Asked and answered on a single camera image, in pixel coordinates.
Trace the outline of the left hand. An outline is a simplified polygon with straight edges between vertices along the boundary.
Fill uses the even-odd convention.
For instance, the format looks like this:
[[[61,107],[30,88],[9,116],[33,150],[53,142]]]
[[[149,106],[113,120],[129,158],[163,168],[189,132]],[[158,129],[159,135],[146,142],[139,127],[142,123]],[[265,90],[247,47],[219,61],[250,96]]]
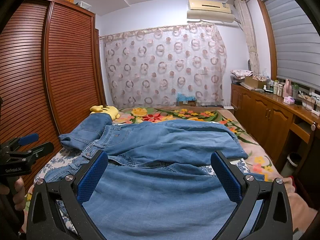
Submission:
[[[10,189],[5,185],[0,185],[0,193],[2,195],[8,195],[10,193]],[[13,202],[15,204],[15,209],[17,211],[23,211],[25,208],[25,187],[24,181],[22,177],[19,177],[14,183],[14,194],[13,194]]]

